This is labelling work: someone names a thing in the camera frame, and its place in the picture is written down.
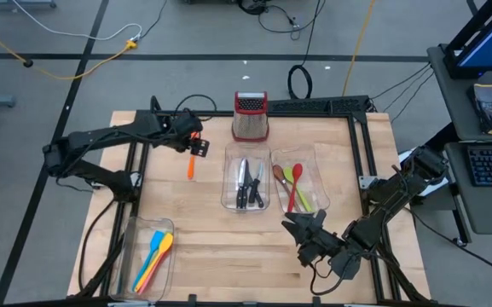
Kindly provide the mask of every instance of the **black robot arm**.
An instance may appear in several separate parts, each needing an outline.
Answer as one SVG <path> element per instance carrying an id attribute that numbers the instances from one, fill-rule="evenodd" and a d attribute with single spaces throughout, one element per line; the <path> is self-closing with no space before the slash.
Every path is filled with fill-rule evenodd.
<path id="1" fill-rule="evenodd" d="M 320 257 L 329 257 L 328 263 L 336 275 L 342 280 L 354 278 L 359 270 L 361 258 L 376 257 L 383 259 L 396 277 L 403 291 L 411 301 L 429 300 L 416 291 L 412 283 L 399 268 L 399 263 L 380 244 L 382 228 L 417 194 L 429 184 L 443 180 L 448 161 L 428 148 L 417 148 L 401 163 L 401 170 L 395 166 L 396 174 L 390 179 L 374 179 L 362 191 L 362 201 L 373 205 L 373 210 L 366 216 L 348 225 L 340 239 L 337 234 L 323 229 L 322 223 L 326 216 L 320 210 L 315 217 L 308 214 L 286 213 L 291 221 L 282 225 L 295 238 L 299 246 L 298 259 L 301 264 L 315 267 L 312 262 Z M 337 286 L 323 293 L 331 292 Z"/>
<path id="2" fill-rule="evenodd" d="M 89 185 L 104 185 L 113 191 L 117 201 L 133 201 L 137 195 L 136 181 L 132 182 L 126 171 L 110 171 L 83 160 L 91 150 L 139 142 L 154 148 L 162 145 L 182 153 L 191 149 L 191 154 L 205 157 L 209 142 L 192 138 L 203 127 L 199 118 L 189 110 L 176 118 L 157 116 L 160 110 L 156 98 L 152 98 L 152 112 L 136 116 L 133 123 L 111 128 L 73 132 L 43 147 L 44 167 L 50 176 L 83 178 Z"/>

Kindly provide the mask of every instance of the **wooden table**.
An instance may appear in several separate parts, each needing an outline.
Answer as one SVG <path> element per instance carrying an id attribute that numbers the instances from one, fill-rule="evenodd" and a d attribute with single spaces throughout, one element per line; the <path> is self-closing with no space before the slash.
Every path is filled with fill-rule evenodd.
<path id="1" fill-rule="evenodd" d="M 115 112 L 111 125 L 128 124 L 134 116 L 135 112 Z M 177 232 L 171 289 L 164 300 L 184 301 L 190 293 L 195 293 L 199 301 L 311 302 L 312 270 L 300 265 L 293 238 L 281 226 L 283 212 L 275 182 L 270 186 L 270 205 L 261 214 L 236 214 L 221 205 L 224 149 L 233 141 L 231 121 L 232 118 L 214 118 L 204 123 L 202 138 L 210 141 L 211 146 L 205 159 L 196 159 L 193 181 L 187 179 L 189 154 L 162 147 L 150 151 L 139 216 L 169 218 Z M 346 119 L 270 118 L 269 125 L 267 143 L 272 149 L 315 144 L 321 179 L 331 200 L 324 228 L 342 234 L 362 213 Z M 398 165 L 399 161 L 388 115 L 369 114 L 368 128 L 379 176 L 390 177 L 394 174 L 391 165 Z M 367 173 L 361 127 L 358 125 L 356 130 L 363 170 Z M 101 166 L 114 171 L 124 169 L 127 151 L 128 146 L 106 149 Z M 108 190 L 94 192 L 85 230 L 111 198 Z M 107 255 L 114 213 L 115 206 L 101 218 L 89 238 L 85 282 Z M 403 272 L 420 293 L 430 297 L 410 214 L 406 211 L 397 214 L 389 224 L 389 233 Z M 326 265 L 320 264 L 319 268 L 322 274 L 327 272 Z M 70 294 L 78 291 L 77 272 L 78 261 L 68 290 Z M 390 298 L 383 264 L 381 272 L 385 296 Z M 315 289 L 325 290 L 335 281 L 334 275 L 326 280 L 318 278 Z M 352 281 L 343 282 L 322 301 L 375 303 L 367 260 L 362 260 L 361 269 Z"/>

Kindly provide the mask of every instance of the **gray floor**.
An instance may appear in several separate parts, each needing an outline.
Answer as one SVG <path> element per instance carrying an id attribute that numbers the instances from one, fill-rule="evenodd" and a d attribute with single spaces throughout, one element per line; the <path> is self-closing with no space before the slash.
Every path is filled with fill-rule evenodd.
<path id="1" fill-rule="evenodd" d="M 197 0 L 185 5 L 168 0 L 162 21 L 134 50 L 137 54 L 302 54 L 308 33 L 293 42 L 286 34 L 259 28 L 256 18 L 219 0 Z M 90 32 L 101 0 L 58 1 L 58 9 L 32 12 L 54 29 Z M 314 0 L 275 0 L 299 22 L 308 20 Z M 327 1 L 316 23 L 312 54 L 350 55 L 368 8 L 368 0 Z M 137 22 L 147 26 L 161 1 L 110 0 L 100 35 Z M 264 16 L 267 25 L 286 26 L 278 12 Z M 385 0 L 374 6 L 361 55 L 425 55 L 425 49 L 448 42 L 471 13 L 465 0 Z M 110 54 L 122 48 L 128 30 L 118 38 L 97 42 L 94 53 Z M 0 38 L 24 53 L 80 54 L 85 40 L 49 34 L 23 14 L 0 11 Z M 78 61 L 36 61 L 60 75 L 71 75 Z M 89 61 L 92 67 L 96 61 Z M 287 98 L 290 61 L 113 61 L 83 80 L 66 133 L 108 124 L 113 110 L 148 107 L 156 95 L 164 108 L 173 108 L 184 96 L 203 93 L 220 109 L 230 109 L 236 90 L 267 90 L 271 99 Z M 313 96 L 339 96 L 349 63 L 308 62 L 315 82 Z M 422 67 L 423 63 L 358 62 L 348 94 L 374 96 Z M 304 93 L 300 78 L 297 92 Z M 17 61 L 0 60 L 0 93 L 15 95 L 15 108 L 0 108 L 0 276 L 42 164 L 41 147 L 52 137 L 71 82 L 46 78 L 26 70 Z M 400 90 L 377 99 L 384 109 Z M 412 90 L 388 112 L 395 116 Z M 207 109 L 203 101 L 191 106 Z M 419 145 L 449 122 L 435 79 L 418 93 L 393 124 L 400 150 Z M 99 153 L 89 159 L 98 160 Z M 71 276 L 90 196 L 55 186 L 49 179 L 32 231 L 14 275 L 7 303 L 63 298 Z M 419 214 L 446 235 L 456 233 L 449 213 L 420 208 Z M 492 269 L 418 226 L 417 234 L 430 283 L 431 295 L 444 303 L 492 306 Z M 474 252 L 492 260 L 492 236 L 474 235 Z"/>

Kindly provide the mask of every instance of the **clear plastic container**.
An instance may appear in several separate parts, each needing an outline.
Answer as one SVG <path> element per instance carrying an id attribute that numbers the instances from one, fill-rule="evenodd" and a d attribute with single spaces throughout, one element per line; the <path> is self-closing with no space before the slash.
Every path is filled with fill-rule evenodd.
<path id="1" fill-rule="evenodd" d="M 315 161 L 314 147 L 303 145 L 295 148 L 276 149 L 272 152 L 272 166 L 279 165 L 284 172 L 286 172 L 286 168 L 289 168 L 287 172 L 291 173 L 293 166 L 297 163 L 303 166 L 303 174 L 298 179 L 298 193 L 295 194 L 293 212 L 315 213 L 320 209 L 327 209 L 330 200 L 323 188 L 320 171 Z M 276 189 L 278 190 L 281 209 L 287 212 L 290 196 L 284 188 L 284 184 L 289 191 L 292 191 L 292 180 L 286 180 L 286 183 L 283 183 L 276 178 Z"/>
<path id="2" fill-rule="evenodd" d="M 119 273 L 112 286 L 112 298 L 156 302 L 164 296 L 173 272 L 174 245 L 160 259 L 160 263 L 155 268 L 154 276 L 150 279 L 143 293 L 139 294 L 132 290 L 137 275 L 148 257 L 151 239 L 157 230 L 173 234 L 175 244 L 176 234 L 171 220 L 167 218 L 145 220 L 140 217 L 129 219 L 124 231 L 123 251 L 117 268 Z"/>
<path id="3" fill-rule="evenodd" d="M 249 176 L 246 176 L 246 199 L 238 201 L 239 174 L 242 161 L 247 161 Z M 261 176 L 258 178 L 258 197 L 252 193 L 254 179 L 258 177 L 259 168 L 263 166 Z M 225 148 L 225 164 L 223 175 L 223 194 L 221 204 L 223 207 L 236 212 L 263 211 L 270 205 L 270 178 L 272 167 L 270 164 L 270 148 L 263 142 L 232 142 Z"/>

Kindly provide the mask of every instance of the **red grater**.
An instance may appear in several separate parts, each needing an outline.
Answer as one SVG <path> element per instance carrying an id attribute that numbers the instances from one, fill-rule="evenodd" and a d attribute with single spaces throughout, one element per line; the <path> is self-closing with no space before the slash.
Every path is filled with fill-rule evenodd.
<path id="1" fill-rule="evenodd" d="M 232 136 L 238 142 L 262 142 L 269 137 L 266 92 L 236 92 Z"/>

